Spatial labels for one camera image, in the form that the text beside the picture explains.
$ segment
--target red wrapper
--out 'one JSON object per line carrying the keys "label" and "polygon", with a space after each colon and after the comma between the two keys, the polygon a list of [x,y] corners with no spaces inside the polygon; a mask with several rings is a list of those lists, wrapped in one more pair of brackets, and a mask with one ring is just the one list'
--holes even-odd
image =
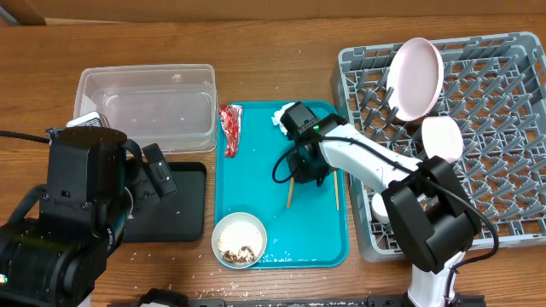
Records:
{"label": "red wrapper", "polygon": [[224,157],[233,158],[237,154],[237,150],[239,150],[241,118],[242,106],[220,106],[220,122],[222,123],[222,130],[224,130],[225,137],[228,139]]}

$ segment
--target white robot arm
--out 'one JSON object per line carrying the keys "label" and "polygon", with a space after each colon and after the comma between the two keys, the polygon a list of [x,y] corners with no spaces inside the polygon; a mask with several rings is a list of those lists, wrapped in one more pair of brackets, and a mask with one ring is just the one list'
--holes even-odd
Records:
{"label": "white robot arm", "polygon": [[[380,144],[370,141],[350,124],[337,126],[326,134],[326,137],[329,136],[341,136],[358,140],[412,171],[417,171],[419,168],[418,164],[421,162],[420,159],[394,153]],[[326,163],[351,173],[376,192],[373,212],[378,216],[380,222],[388,221],[388,218],[384,219],[383,212],[386,212],[386,210],[380,193],[388,187],[390,182],[402,181],[409,174],[398,169],[393,169],[391,165],[370,151],[349,142],[323,141],[320,142],[320,149]],[[461,261],[463,256],[464,252],[458,252],[445,263],[444,269],[437,274],[430,271],[425,272],[415,265],[412,266],[408,298],[415,307],[444,306],[444,290],[449,268]],[[454,283],[455,278],[450,285],[450,301],[455,297],[455,292],[453,291]]]}
{"label": "white robot arm", "polygon": [[[416,178],[433,179],[465,199],[467,196],[451,166],[438,157],[421,161],[395,153],[369,140],[335,114],[318,119],[300,102],[287,109],[281,122],[297,148],[297,152],[288,155],[295,182],[316,179],[320,185],[329,172],[340,168],[376,192],[374,213],[382,223],[389,223],[390,219],[398,244],[414,264],[406,293],[408,306],[441,307],[446,301],[451,302],[455,297],[453,282],[449,298],[445,297],[448,274],[472,245],[481,227],[479,218],[465,211],[464,205],[423,187]],[[294,162],[299,156],[305,156],[305,168]],[[423,193],[439,197],[439,203],[427,213],[418,202]]]}

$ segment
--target teal tray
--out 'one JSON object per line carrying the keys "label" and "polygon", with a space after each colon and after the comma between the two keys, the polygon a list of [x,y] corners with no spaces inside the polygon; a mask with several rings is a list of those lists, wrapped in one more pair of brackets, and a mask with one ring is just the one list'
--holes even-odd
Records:
{"label": "teal tray", "polygon": [[[271,123],[273,113],[289,102],[234,102],[244,110],[239,152],[234,158],[224,157],[226,138],[218,129],[215,223],[231,213],[247,212],[264,224],[267,248],[252,269],[329,268],[341,264],[349,252],[343,171],[338,171],[339,211],[332,174],[320,188],[315,182],[296,183],[290,209],[290,182],[277,184],[271,178],[277,159],[293,147]],[[336,113],[324,101],[304,104],[319,118]],[[285,160],[277,178],[288,175]]]}

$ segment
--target food in bowl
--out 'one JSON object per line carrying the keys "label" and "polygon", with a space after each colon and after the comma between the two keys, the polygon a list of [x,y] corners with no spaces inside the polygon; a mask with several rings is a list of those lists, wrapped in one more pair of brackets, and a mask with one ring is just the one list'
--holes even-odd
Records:
{"label": "food in bowl", "polygon": [[264,238],[256,226],[248,222],[235,222],[222,232],[217,247],[225,261],[247,264],[256,260],[263,244]]}

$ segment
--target dish rack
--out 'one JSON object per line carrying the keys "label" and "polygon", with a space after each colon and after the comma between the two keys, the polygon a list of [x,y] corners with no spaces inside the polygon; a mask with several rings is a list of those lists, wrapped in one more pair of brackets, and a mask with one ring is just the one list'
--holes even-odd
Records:
{"label": "dish rack", "polygon": [[[444,62],[444,84],[429,116],[449,115],[461,129],[465,148],[453,168],[472,204],[493,222],[501,246],[546,244],[546,57],[538,38],[519,32],[431,43]],[[341,50],[331,80],[334,102],[368,138],[423,159],[421,125],[397,120],[388,106],[386,79],[401,46]],[[349,190],[362,256],[403,258],[390,226],[371,214],[374,191],[355,177]],[[491,246],[482,227],[472,248]]]}

